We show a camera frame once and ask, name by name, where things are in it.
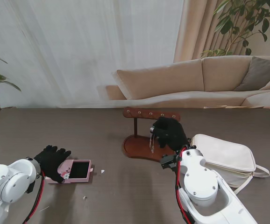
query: handbag strap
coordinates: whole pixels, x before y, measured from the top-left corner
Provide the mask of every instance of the handbag strap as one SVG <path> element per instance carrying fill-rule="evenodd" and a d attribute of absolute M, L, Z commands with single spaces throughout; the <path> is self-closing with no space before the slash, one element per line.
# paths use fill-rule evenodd
<path fill-rule="evenodd" d="M 255 177 L 268 177 L 268 176 L 270 176 L 269 170 L 266 169 L 265 167 L 261 167 L 261 166 L 257 165 L 256 168 L 262 170 L 263 172 L 262 173 L 254 172 Z"/>
<path fill-rule="evenodd" d="M 256 166 L 256 168 L 262 170 L 263 172 L 262 173 L 256 173 L 254 172 L 253 176 L 250 175 L 249 178 L 247 178 L 247 180 L 240 186 L 238 187 L 236 190 L 234 190 L 234 193 L 237 195 L 241 190 L 243 190 L 244 187 L 247 186 L 247 184 L 249 184 L 249 182 L 252 180 L 252 178 L 255 176 L 255 177 L 268 177 L 270 176 L 270 172 L 268 169 L 266 169 L 265 167 L 261 167 L 259 165 Z"/>
<path fill-rule="evenodd" d="M 237 195 L 241 190 L 243 190 L 244 187 L 247 186 L 247 184 L 249 184 L 249 182 L 252 180 L 253 176 L 250 175 L 247 180 L 240 186 L 238 187 L 236 190 L 234 190 L 234 193 Z"/>

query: gray cushion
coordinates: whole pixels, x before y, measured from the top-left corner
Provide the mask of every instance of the gray cushion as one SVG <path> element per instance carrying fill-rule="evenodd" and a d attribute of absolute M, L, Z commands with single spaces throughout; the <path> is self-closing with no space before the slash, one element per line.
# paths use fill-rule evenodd
<path fill-rule="evenodd" d="M 270 81 L 270 60 L 252 57 L 249 70 L 234 91 L 252 91 L 263 88 Z"/>

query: white handbag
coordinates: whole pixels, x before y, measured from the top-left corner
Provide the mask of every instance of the white handbag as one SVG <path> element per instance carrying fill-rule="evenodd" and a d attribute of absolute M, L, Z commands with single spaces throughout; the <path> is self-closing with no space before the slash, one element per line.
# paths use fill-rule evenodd
<path fill-rule="evenodd" d="M 270 176 L 269 170 L 256 165 L 251 150 L 244 145 L 220 140 L 204 134 L 192 138 L 191 145 L 196 145 L 206 159 L 205 166 L 217 171 L 230 187 L 237 188 L 238 194 L 255 177 Z"/>

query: wooden jewelry stand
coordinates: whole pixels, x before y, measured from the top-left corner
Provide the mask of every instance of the wooden jewelry stand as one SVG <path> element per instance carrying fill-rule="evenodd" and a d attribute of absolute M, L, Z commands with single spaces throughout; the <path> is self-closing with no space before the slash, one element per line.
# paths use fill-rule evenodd
<path fill-rule="evenodd" d="M 179 114 L 126 107 L 123 111 L 123 115 L 126 118 L 134 119 L 134 134 L 128 136 L 122 145 L 122 150 L 127 157 L 159 162 L 163 155 L 174 154 L 174 151 L 172 151 L 168 146 L 160 148 L 156 142 L 154 144 L 154 153 L 152 153 L 149 147 L 150 138 L 137 134 L 137 119 L 142 118 L 157 120 L 159 117 L 166 117 L 174 118 L 177 121 L 180 121 L 181 117 Z"/>

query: sofa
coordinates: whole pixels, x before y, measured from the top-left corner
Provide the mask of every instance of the sofa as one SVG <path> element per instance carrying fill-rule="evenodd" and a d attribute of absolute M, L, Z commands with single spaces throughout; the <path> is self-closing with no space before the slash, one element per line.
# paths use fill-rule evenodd
<path fill-rule="evenodd" d="M 270 60 L 270 56 L 259 56 Z M 113 105 L 143 108 L 253 106 L 270 108 L 270 89 L 234 91 L 246 76 L 252 56 L 196 59 L 140 70 L 117 70 L 117 85 L 106 86 Z"/>

